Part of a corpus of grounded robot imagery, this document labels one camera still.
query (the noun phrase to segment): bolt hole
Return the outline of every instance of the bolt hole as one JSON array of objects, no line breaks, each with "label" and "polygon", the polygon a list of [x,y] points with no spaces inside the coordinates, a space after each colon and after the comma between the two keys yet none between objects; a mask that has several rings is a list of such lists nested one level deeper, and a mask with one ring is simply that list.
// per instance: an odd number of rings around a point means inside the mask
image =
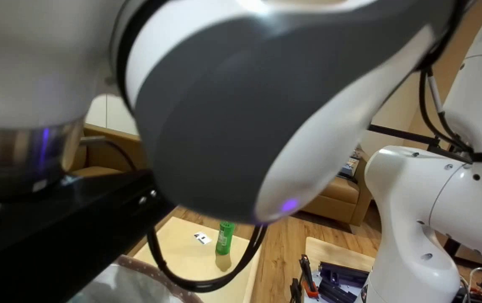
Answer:
[{"label": "bolt hole", "polygon": [[434,255],[432,255],[431,253],[424,253],[424,255],[421,255],[420,258],[424,261],[428,261],[429,259],[431,259]]}]

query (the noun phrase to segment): wooden floor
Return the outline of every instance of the wooden floor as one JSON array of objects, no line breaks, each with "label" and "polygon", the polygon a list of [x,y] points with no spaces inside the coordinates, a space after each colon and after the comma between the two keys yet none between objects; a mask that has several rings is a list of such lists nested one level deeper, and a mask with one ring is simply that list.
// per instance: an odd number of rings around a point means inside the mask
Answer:
[{"label": "wooden floor", "polygon": [[[218,229],[219,221],[198,213],[178,207],[161,224],[171,216],[190,222]],[[289,284],[291,279],[298,278],[300,267],[298,260],[304,252],[307,237],[313,237],[328,243],[375,257],[381,242],[381,219],[375,205],[371,205],[364,222],[356,230],[356,234],[341,230],[342,226],[326,220],[327,224],[316,224],[303,219],[287,217],[269,226],[262,243],[258,273],[252,295],[253,303],[289,302]],[[234,234],[249,239],[252,226],[237,225]],[[458,267],[462,276],[469,279],[470,269]],[[476,274],[477,281],[482,274]]]}]

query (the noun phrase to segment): wooden table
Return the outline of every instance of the wooden table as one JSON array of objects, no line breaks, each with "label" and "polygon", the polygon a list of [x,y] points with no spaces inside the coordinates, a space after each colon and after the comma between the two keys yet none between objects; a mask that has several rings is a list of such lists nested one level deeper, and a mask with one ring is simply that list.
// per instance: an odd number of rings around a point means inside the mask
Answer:
[{"label": "wooden table", "polygon": [[[204,232],[212,242],[202,245],[194,238],[197,232]],[[209,280],[231,272],[248,246],[248,240],[233,236],[229,255],[216,255],[218,230],[175,217],[171,217],[158,230],[157,237],[170,270],[177,276],[190,280]],[[260,250],[230,283],[214,292],[198,294],[198,297],[205,303],[249,303],[260,260]],[[156,266],[148,245],[143,246],[134,257]]]},{"label": "wooden table", "polygon": [[310,270],[316,271],[320,262],[341,265],[356,270],[372,271],[375,259],[316,238],[307,237],[304,251],[310,260]]}]

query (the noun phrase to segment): green cylinder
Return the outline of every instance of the green cylinder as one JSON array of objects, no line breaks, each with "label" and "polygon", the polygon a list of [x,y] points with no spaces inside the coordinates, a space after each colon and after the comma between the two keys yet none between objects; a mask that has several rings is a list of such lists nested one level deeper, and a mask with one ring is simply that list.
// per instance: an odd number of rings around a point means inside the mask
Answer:
[{"label": "green cylinder", "polygon": [[216,253],[219,255],[229,254],[232,245],[233,230],[235,224],[231,222],[220,222],[220,230],[218,232],[218,240],[216,240]]}]

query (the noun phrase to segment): purple indicator light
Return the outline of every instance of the purple indicator light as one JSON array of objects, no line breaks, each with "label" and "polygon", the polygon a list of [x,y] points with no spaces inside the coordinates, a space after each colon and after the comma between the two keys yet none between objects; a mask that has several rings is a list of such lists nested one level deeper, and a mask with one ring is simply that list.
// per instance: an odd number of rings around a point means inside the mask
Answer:
[{"label": "purple indicator light", "polygon": [[299,200],[297,199],[289,199],[282,205],[282,211],[287,213],[288,211],[292,211],[299,205]]}]

